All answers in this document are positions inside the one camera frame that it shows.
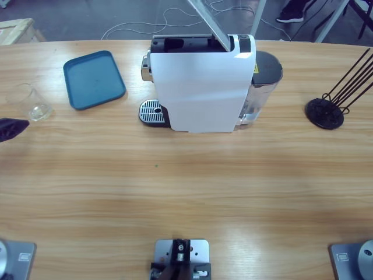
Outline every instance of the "shoe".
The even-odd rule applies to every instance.
[[[303,12],[299,12],[295,10],[287,11],[283,9],[280,16],[276,20],[282,23],[302,22],[304,20]]]

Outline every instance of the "coffee machine lid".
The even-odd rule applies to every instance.
[[[272,85],[282,79],[283,69],[274,55],[265,51],[257,51],[255,59],[256,65],[252,76],[254,86]]]
[[[215,38],[226,49],[226,51],[231,51],[231,41],[228,34],[223,31],[218,22],[215,20],[214,15],[203,4],[202,0],[188,0],[188,2],[193,8],[195,8],[199,16],[210,27]]]

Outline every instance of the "blue tray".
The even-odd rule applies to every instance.
[[[121,74],[109,51],[69,60],[64,65],[71,107],[84,110],[122,97],[126,92]]]

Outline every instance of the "floor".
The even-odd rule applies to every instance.
[[[314,27],[338,6],[340,0],[329,0],[325,7],[310,20],[293,39],[294,41],[312,41]],[[232,6],[250,6],[256,10],[258,0],[223,0],[213,6],[218,10]],[[275,21],[276,16],[287,0],[267,0],[262,19],[270,24],[284,29],[290,37],[300,28],[302,23],[281,24]],[[319,0],[305,15],[306,20],[324,4]],[[186,0],[81,0],[81,1],[47,1],[47,0],[11,0],[6,9],[0,9],[0,21],[33,18],[38,28],[48,41],[63,40],[99,40],[106,30],[114,25],[126,22],[157,23],[159,26],[145,24],[126,24],[119,28],[134,29],[144,33],[154,33],[163,29],[163,13],[169,8],[179,8],[186,13],[195,15],[195,11]],[[230,10],[216,15],[218,21],[227,33],[249,33],[254,15],[248,10]],[[166,13],[170,25],[191,25],[200,21],[198,17],[183,14],[172,9]],[[373,32],[367,28],[363,37],[358,40],[362,20],[352,8],[348,8],[327,35],[324,43],[354,44],[373,46]],[[166,27],[157,34],[208,34],[209,29],[204,23],[188,27]],[[116,31],[109,35],[110,39],[150,39],[152,34],[139,34],[133,31]],[[280,30],[261,22],[256,33],[256,39],[288,40]]]

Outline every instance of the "glass cup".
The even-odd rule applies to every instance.
[[[45,120],[53,111],[49,102],[28,83],[15,86],[6,96],[6,101],[32,121]]]

